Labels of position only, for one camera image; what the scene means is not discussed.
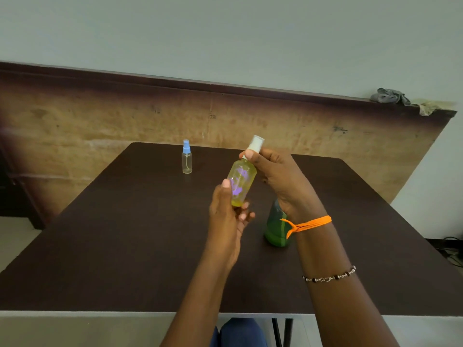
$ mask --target white bottle cap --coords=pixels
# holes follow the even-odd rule
[[[264,141],[265,140],[263,138],[261,138],[260,136],[254,135],[254,137],[252,138],[252,141],[249,144],[249,147],[247,149],[248,150],[253,150],[253,151],[259,153]]]

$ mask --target forearm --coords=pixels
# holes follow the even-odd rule
[[[332,223],[295,236],[304,275],[324,278],[350,270]],[[308,282],[307,286],[324,346],[398,346],[356,274],[329,283]]]
[[[209,345],[227,276],[220,261],[203,255],[162,347]]]

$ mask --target bottle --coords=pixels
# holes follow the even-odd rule
[[[183,140],[182,171],[185,174],[190,174],[193,171],[189,140]]]
[[[252,141],[248,147],[249,150],[253,150],[257,153],[260,152],[264,139],[254,135]],[[241,207],[245,202],[246,195],[251,187],[254,177],[257,174],[256,167],[247,160],[245,156],[240,160],[236,161],[231,167],[230,173],[228,173],[227,179],[231,183],[231,205],[234,207]]]
[[[281,210],[278,200],[275,200],[270,208],[270,214],[267,218],[267,230],[264,236],[272,245],[285,247],[291,239],[286,239],[286,234],[291,230],[291,225],[280,219],[286,219],[286,213]]]

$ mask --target tabletop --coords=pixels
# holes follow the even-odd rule
[[[240,151],[132,143],[0,273],[0,310],[175,312],[200,259],[214,187]],[[340,159],[294,155],[384,315],[463,315],[463,277]],[[274,193],[254,181],[220,312],[313,314],[295,243],[263,237]]]

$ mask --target jeans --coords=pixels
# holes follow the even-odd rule
[[[232,318],[212,334],[210,347],[267,347],[262,329],[252,318]]]

